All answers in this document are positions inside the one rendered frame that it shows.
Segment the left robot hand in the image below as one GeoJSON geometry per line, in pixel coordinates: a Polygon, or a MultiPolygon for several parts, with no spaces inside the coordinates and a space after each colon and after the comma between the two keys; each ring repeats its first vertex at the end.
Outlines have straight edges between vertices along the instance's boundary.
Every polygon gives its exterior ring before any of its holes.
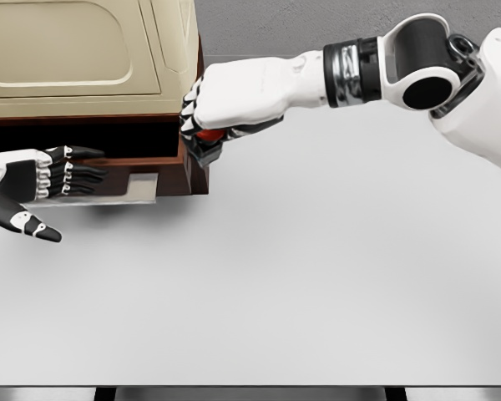
{"type": "Polygon", "coordinates": [[[60,242],[59,231],[24,206],[62,195],[90,195],[107,171],[77,164],[76,159],[105,157],[102,150],[62,145],[45,150],[0,153],[0,226],[41,240],[60,242]]]}

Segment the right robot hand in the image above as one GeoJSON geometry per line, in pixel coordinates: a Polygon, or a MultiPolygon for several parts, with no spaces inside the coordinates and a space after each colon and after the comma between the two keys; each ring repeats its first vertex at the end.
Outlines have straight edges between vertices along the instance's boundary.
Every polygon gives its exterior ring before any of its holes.
{"type": "Polygon", "coordinates": [[[286,58],[212,64],[183,98],[181,136],[192,140],[204,131],[259,131],[283,120],[289,106],[290,67],[286,58]]]}

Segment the grey switch with red button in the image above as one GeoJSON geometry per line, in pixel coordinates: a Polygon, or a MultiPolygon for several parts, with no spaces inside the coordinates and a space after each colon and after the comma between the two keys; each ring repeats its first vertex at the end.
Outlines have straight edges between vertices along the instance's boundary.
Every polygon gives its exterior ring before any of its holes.
{"type": "Polygon", "coordinates": [[[225,136],[225,129],[204,129],[191,135],[186,140],[186,146],[199,166],[204,169],[219,159],[225,136]]]}

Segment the brown drawer with silver handle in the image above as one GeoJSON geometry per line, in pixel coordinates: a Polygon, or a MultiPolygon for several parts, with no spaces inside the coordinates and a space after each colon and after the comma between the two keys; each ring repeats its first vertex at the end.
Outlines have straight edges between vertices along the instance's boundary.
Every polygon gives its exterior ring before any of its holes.
{"type": "Polygon", "coordinates": [[[40,206],[153,203],[162,195],[191,192],[191,163],[175,114],[0,119],[0,152],[79,145],[102,150],[85,165],[107,170],[92,195],[41,200],[40,206]]]}

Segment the beige and brown cabinet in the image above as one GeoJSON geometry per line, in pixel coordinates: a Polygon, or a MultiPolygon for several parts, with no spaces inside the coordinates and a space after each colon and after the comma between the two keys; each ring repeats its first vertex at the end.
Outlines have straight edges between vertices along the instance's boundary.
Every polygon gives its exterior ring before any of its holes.
{"type": "Polygon", "coordinates": [[[195,0],[0,0],[0,119],[179,118],[203,70],[195,0]]]}

